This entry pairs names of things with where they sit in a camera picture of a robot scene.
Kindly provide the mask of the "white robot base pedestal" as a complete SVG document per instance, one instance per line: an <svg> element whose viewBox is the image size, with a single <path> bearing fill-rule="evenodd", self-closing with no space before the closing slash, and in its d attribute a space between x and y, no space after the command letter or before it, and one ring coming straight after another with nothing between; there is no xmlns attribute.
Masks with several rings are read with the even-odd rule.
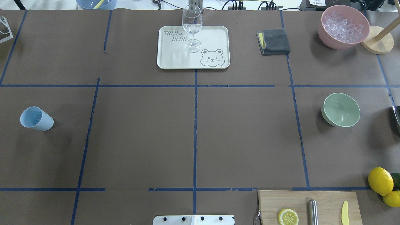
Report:
<svg viewBox="0 0 400 225"><path fill-rule="evenodd" d="M234 225L233 215L159 215L153 225Z"/></svg>

